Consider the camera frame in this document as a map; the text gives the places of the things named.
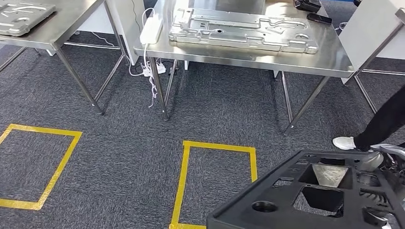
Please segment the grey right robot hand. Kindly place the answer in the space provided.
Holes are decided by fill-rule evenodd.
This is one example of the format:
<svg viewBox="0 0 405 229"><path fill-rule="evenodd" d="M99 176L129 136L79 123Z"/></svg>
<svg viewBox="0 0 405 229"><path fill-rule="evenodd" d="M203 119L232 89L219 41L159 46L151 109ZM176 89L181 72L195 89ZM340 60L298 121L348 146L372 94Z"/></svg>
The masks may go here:
<svg viewBox="0 0 405 229"><path fill-rule="evenodd" d="M361 171L382 171L400 201L405 201L405 148L390 144L372 145L360 160Z"/></svg>

